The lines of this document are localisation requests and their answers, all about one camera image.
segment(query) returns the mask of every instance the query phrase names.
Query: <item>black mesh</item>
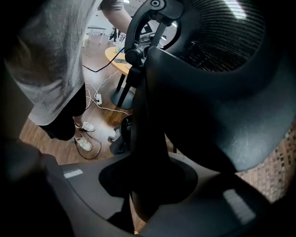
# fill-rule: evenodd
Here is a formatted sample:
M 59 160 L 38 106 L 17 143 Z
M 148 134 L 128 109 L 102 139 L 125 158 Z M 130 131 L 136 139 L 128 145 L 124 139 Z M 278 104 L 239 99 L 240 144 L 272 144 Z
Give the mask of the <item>black mesh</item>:
M 187 41 L 176 56 L 207 71 L 231 71 L 260 45 L 264 18 L 251 0 L 183 0 L 181 34 Z

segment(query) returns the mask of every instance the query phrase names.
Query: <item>white sneaker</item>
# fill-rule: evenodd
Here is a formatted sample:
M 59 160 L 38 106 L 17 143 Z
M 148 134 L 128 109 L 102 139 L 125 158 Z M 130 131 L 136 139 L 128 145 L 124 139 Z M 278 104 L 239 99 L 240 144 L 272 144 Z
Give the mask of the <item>white sneaker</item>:
M 82 126 L 79 127 L 75 124 L 75 127 L 77 129 L 82 129 L 82 130 L 85 130 L 85 131 L 95 131 L 96 129 L 94 128 L 94 126 L 86 121 L 82 121 Z
M 81 135 L 80 138 L 74 138 L 77 144 L 84 150 L 90 151 L 92 149 L 92 145 L 87 141 L 87 139 Z

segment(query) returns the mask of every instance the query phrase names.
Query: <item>gray t-shirt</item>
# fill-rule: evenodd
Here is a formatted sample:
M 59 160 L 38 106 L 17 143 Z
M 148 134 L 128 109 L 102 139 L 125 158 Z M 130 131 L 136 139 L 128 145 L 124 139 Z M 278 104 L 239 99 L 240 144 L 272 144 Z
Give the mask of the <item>gray t-shirt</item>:
M 18 34 L 6 66 L 33 102 L 29 118 L 50 124 L 84 83 L 82 39 L 99 9 L 122 9 L 123 0 L 49 0 Z

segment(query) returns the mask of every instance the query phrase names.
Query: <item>round bolt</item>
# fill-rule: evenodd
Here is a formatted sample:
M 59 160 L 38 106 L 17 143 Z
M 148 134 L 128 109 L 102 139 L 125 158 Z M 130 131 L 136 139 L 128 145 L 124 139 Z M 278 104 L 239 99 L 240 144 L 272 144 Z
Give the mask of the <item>round bolt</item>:
M 160 2 L 157 1 L 157 0 L 154 0 L 154 1 L 151 2 L 151 5 L 152 6 L 159 6 L 160 5 Z

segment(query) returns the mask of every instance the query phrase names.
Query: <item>power strip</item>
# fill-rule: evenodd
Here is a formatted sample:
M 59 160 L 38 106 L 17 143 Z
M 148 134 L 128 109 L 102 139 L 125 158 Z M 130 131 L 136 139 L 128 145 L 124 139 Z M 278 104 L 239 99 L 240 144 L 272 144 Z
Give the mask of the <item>power strip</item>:
M 102 96 L 101 96 L 101 94 L 96 94 L 95 98 L 96 98 L 97 105 L 100 106 L 102 104 Z

